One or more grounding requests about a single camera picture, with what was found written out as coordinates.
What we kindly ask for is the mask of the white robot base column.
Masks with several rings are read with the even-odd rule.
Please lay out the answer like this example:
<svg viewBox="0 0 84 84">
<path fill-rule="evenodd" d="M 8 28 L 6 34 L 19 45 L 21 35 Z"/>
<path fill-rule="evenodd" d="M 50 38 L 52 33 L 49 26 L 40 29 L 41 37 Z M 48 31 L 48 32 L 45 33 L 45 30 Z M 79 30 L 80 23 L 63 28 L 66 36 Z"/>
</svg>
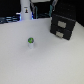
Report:
<svg viewBox="0 0 84 84">
<path fill-rule="evenodd" d="M 30 20 L 32 18 L 32 13 L 30 9 L 30 1 L 20 0 L 20 2 L 21 2 L 21 19 Z"/>
</svg>

